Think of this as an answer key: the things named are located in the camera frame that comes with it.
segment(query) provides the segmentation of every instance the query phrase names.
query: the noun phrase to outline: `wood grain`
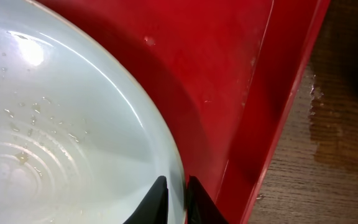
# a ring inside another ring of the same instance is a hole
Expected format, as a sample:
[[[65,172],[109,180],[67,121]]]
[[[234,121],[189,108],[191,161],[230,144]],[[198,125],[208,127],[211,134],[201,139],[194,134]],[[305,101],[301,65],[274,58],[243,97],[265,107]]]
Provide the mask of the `wood grain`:
[[[358,0],[332,0],[249,223],[358,223]]]

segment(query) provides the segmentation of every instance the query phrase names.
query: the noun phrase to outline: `black plastic piece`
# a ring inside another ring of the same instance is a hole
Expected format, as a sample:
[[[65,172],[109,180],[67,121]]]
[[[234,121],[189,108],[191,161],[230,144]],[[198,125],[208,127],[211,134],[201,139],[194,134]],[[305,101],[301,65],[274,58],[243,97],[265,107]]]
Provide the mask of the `black plastic piece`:
[[[167,224],[167,178],[160,176],[124,224]]]
[[[187,191],[188,224],[228,224],[197,177],[190,176]]]

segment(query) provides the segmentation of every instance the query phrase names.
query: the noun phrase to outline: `water droplet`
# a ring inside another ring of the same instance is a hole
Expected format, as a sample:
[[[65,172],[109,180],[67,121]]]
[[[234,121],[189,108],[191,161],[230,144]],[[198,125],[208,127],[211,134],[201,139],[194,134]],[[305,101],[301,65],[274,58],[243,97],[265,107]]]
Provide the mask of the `water droplet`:
[[[24,165],[29,160],[29,155],[26,152],[19,152],[15,156],[19,160],[20,165]]]
[[[72,137],[76,142],[79,142],[79,140],[77,139],[77,137],[76,136],[74,136],[73,134],[71,134],[71,133],[68,133],[68,135],[70,136],[70,137]]]
[[[42,97],[42,99],[45,100],[46,102],[48,102],[49,104],[52,103],[52,101],[51,101],[50,99],[48,99],[48,98],[46,98],[46,97],[44,97],[44,96]]]
[[[41,106],[38,104],[38,103],[34,103],[32,106],[31,106],[31,109],[33,109],[35,112],[37,113],[41,113]]]
[[[28,136],[28,137],[31,137],[31,135],[32,135],[32,128],[30,128],[30,129],[27,131],[27,136]]]
[[[17,132],[20,131],[20,129],[14,123],[9,123],[9,125],[13,131],[17,131]]]
[[[146,41],[146,44],[149,46],[155,45],[155,40],[152,37],[144,37],[144,41]]]
[[[15,116],[15,114],[14,114],[12,111],[8,110],[8,109],[4,109],[4,111],[5,111],[5,113],[6,113],[8,116],[10,116],[11,118],[13,118],[13,117]]]
[[[34,167],[35,171],[37,171],[38,175],[40,176],[40,178],[42,179],[42,173],[40,170],[38,170],[36,167]]]
[[[32,115],[31,116],[31,124],[35,125],[35,122],[37,122],[37,118],[34,115]]]

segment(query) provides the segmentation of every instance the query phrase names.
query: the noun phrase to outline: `wooden surface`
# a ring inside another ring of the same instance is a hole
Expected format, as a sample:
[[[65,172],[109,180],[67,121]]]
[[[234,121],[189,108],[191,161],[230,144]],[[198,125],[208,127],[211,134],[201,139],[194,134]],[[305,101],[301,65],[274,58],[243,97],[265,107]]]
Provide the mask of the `wooden surface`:
[[[358,223],[358,0],[331,0],[249,223]]]

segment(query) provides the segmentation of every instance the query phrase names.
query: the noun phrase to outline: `water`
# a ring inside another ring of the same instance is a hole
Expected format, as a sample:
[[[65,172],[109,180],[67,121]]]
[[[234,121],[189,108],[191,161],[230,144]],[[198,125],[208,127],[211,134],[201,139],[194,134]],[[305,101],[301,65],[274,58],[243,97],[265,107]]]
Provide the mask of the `water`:
[[[31,116],[31,124],[35,125],[35,122],[37,122],[37,118],[34,115],[32,115]]]
[[[14,123],[9,123],[9,126],[11,127],[11,129],[13,131],[16,131],[16,132],[20,131],[20,129]]]
[[[32,106],[31,106],[31,109],[33,109],[35,112],[37,113],[41,113],[41,105],[39,105],[38,103],[34,103]]]
[[[32,135],[32,131],[33,131],[33,129],[32,129],[32,128],[30,128],[30,129],[27,131],[27,136],[28,136],[28,137],[31,137],[31,135]]]
[[[40,170],[38,170],[36,167],[34,167],[34,170],[38,173],[38,175],[40,176],[40,178],[42,178],[42,173]]]
[[[77,139],[77,137],[76,137],[75,135],[73,135],[72,133],[68,133],[68,135],[69,135],[70,137],[72,137],[76,142],[80,142],[80,141]]]
[[[43,96],[42,99],[45,100],[46,102],[48,102],[49,104],[52,103],[52,100],[48,99],[47,97],[44,97],[44,96]]]
[[[20,152],[15,156],[19,160],[19,164],[21,166],[23,166],[29,160],[29,155],[26,152]]]
[[[15,116],[15,114],[12,111],[8,110],[8,109],[4,109],[4,111],[11,118],[13,118]]]

